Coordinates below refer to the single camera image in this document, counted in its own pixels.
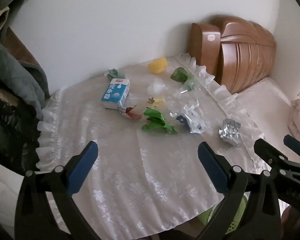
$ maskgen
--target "blue gripper pad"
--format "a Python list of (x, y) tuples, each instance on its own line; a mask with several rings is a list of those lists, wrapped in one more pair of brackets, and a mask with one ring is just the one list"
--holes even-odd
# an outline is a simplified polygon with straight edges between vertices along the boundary
[(98, 157), (98, 144), (90, 141), (84, 150), (73, 156), (66, 164), (67, 193), (69, 197), (78, 193), (90, 169)]
[(289, 149), (300, 156), (300, 142), (297, 139), (287, 134), (283, 139), (283, 143), (285, 146), (287, 146)]
[(229, 191), (229, 176), (219, 164), (222, 161), (227, 168), (231, 168), (228, 161), (221, 155), (216, 155), (206, 142), (202, 142), (198, 147), (198, 158), (206, 170), (217, 192), (225, 194)]

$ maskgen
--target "wooden headboard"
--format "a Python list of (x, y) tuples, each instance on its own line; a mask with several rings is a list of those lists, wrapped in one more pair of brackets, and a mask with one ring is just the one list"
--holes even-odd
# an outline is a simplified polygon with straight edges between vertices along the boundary
[(220, 85), (238, 93), (268, 76), (276, 42), (261, 25), (233, 16), (216, 16), (209, 24), (193, 23), (188, 47)]

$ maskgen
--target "white sticker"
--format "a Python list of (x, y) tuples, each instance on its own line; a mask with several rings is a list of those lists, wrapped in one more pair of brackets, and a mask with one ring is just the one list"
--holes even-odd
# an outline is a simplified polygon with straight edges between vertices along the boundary
[(208, 41), (214, 41), (216, 39), (216, 36), (214, 34), (208, 35)]

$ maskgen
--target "blue and white package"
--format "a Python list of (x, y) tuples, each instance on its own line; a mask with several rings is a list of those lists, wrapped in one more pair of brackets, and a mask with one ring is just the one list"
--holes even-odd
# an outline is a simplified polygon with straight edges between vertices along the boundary
[(105, 108), (122, 109), (130, 89), (129, 79), (113, 78), (101, 102)]

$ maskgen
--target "green plastic basket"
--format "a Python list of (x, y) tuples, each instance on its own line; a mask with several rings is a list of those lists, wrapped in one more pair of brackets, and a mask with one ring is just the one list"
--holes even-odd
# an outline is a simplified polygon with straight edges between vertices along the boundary
[[(239, 205), (239, 208), (237, 210), (237, 213), (235, 214), (231, 225), (229, 226), (228, 230), (227, 230), (227, 234), (236, 230), (237, 226), (239, 225), (239, 222), (242, 218), (244, 209), (246, 208), (248, 202), (248, 196), (246, 194), (243, 195), (243, 198), (241, 200), (241, 203)], [(215, 204), (214, 206), (212, 206), (212, 208), (208, 209), (207, 211), (201, 213), (198, 216), (198, 219), (201, 221), (201, 223), (203, 223), (204, 225), (207, 225), (208, 222), (210, 221), (210, 219), (213, 217), (213, 215), (215, 214), (215, 212), (218, 210), (218, 207), (220, 206), (219, 204)]]

